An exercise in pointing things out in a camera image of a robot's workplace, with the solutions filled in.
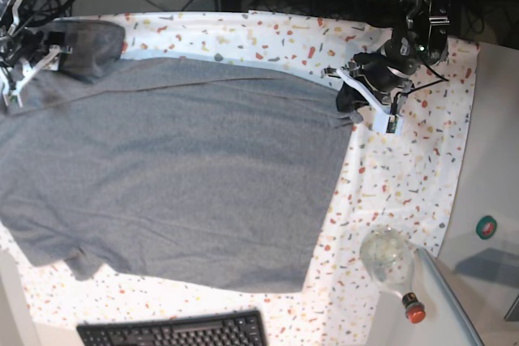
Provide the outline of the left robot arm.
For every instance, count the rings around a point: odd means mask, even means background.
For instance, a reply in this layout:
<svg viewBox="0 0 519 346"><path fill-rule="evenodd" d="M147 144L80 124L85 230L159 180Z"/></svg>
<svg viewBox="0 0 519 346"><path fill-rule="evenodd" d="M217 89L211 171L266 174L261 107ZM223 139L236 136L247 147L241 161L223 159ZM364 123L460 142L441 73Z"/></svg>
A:
<svg viewBox="0 0 519 346"><path fill-rule="evenodd" d="M400 19L390 39L375 52L355 54L346 74L395 114L414 89L417 69L447 57L450 6L451 0L397 0Z"/></svg>

